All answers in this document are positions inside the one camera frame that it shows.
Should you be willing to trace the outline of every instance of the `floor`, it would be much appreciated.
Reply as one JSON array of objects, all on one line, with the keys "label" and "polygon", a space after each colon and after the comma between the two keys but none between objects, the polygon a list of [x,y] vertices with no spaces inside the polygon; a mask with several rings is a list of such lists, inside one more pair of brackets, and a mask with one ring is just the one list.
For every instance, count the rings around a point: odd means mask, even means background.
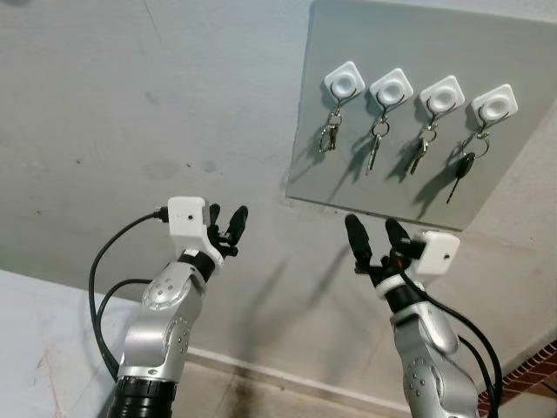
[{"label": "floor", "polygon": [[384,418],[186,363],[173,418]]}]

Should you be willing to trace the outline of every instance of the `car key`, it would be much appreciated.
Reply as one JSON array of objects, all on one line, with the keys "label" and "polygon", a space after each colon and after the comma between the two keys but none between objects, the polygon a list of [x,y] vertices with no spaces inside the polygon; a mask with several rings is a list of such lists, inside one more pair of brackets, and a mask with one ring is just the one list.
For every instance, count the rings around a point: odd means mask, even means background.
[{"label": "car key", "polygon": [[460,159],[459,166],[456,169],[456,183],[454,184],[453,189],[451,190],[449,199],[446,200],[447,204],[451,201],[454,190],[456,189],[456,186],[459,185],[460,179],[465,177],[472,169],[472,165],[475,159],[476,159],[476,154],[474,154],[473,152],[469,152],[468,154],[466,154],[464,157]]}]

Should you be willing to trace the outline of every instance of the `gray wall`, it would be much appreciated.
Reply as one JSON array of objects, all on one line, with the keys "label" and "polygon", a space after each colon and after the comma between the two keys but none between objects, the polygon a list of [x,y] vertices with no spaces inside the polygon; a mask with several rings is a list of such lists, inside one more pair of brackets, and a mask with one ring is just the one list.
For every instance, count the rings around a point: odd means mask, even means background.
[{"label": "gray wall", "polygon": [[[310,2],[145,1],[0,1],[0,267],[85,287],[98,248],[168,197],[247,204],[192,344],[404,403],[389,312],[352,274],[344,214],[285,198]],[[461,7],[557,20],[553,0]],[[553,110],[433,285],[505,363],[556,328],[556,136]],[[364,222],[381,254],[383,221]],[[99,290],[151,277],[166,235],[123,239]]]}]

